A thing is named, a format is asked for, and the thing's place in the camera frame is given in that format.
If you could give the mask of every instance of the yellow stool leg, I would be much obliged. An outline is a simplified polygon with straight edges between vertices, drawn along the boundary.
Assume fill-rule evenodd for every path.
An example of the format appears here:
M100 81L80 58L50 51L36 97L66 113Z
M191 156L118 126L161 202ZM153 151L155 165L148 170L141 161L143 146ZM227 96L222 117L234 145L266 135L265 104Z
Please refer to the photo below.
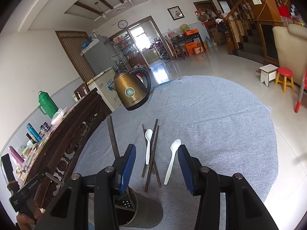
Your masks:
M294 90L293 76L291 76L291 89Z
M283 89L282 89L282 91L284 93L286 93L286 91L287 91L287 77L286 76L284 76L284 82L283 82Z
M275 79L275 84L276 84L276 85L278 84L278 81L279 81L279 75L280 75L280 73L277 72L277 76L276 76L276 79Z

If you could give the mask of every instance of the gold kettle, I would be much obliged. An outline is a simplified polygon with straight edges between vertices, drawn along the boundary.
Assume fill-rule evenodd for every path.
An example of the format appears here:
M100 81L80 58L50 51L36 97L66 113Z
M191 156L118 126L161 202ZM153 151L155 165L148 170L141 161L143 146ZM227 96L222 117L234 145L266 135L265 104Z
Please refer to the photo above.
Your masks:
M137 73L145 76L147 88L136 76ZM151 80L147 71L142 68L136 68L130 72L123 70L115 74L112 88L117 92L124 107L128 111L132 111L142 106L148 100Z

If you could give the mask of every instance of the green thermos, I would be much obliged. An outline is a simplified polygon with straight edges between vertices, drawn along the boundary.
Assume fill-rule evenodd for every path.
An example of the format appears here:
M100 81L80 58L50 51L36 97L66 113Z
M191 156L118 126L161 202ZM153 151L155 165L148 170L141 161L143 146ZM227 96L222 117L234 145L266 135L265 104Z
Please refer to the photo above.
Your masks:
M59 110L59 108L53 102L49 94L46 92L40 91L38 93L38 102L40 104L39 106L40 111L43 114L48 115L50 118L52 118L53 115Z

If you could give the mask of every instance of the bolt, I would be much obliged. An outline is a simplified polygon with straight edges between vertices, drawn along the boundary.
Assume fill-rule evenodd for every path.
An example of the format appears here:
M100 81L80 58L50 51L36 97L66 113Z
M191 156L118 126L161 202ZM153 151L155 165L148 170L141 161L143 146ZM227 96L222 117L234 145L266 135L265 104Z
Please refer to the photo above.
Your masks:
M209 168L206 167L206 166L202 166L202 167L201 167L201 172L203 172L203 173L208 173L208 172L209 172Z
M108 167L106 167L104 170L105 170L107 173L110 173L110 172L112 172L112 171L114 170L114 167L108 166Z
M73 180L77 180L79 178L80 178L80 174L78 174L78 173L75 173L75 174L72 175Z
M235 176L235 178L237 178L239 180L243 178L243 175L241 173L235 173L234 176Z

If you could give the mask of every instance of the gray tablecloth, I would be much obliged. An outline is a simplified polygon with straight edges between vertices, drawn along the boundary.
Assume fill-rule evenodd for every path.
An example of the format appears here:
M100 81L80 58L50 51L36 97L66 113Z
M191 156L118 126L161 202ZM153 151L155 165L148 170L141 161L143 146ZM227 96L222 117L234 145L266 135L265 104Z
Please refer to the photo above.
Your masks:
M232 81L185 76L154 89L149 100L134 111L118 108L112 118L119 153L123 155L130 143L137 148L130 187L163 207L163 219L155 229L194 229L200 198L186 189L177 154L168 185L163 185L171 159L170 145L177 138L202 165L223 175L242 173L263 201L277 177L277 144L269 111L255 95ZM155 159L162 187L153 175L144 193L142 123L153 129L156 118L160 130ZM84 147L75 172L94 174L113 161L105 120ZM224 229L225 197L221 197L220 229Z

